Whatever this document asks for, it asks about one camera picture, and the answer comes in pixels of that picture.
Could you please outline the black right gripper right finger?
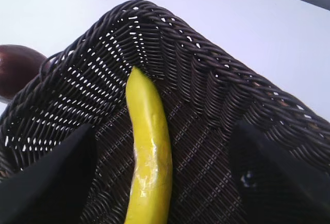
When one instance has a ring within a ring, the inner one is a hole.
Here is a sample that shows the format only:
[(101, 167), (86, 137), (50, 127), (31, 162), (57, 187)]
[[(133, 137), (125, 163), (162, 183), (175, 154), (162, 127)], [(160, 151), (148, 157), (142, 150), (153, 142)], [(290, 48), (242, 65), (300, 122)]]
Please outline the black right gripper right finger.
[(248, 223), (329, 223), (329, 175), (236, 122), (230, 168)]

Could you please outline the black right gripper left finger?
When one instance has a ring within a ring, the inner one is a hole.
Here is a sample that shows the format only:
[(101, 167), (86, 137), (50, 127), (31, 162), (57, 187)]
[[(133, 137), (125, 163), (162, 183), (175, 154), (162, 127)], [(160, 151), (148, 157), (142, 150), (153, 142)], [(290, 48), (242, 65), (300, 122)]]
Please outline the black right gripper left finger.
[(96, 164), (94, 129), (83, 124), (1, 183), (1, 223), (79, 223)]

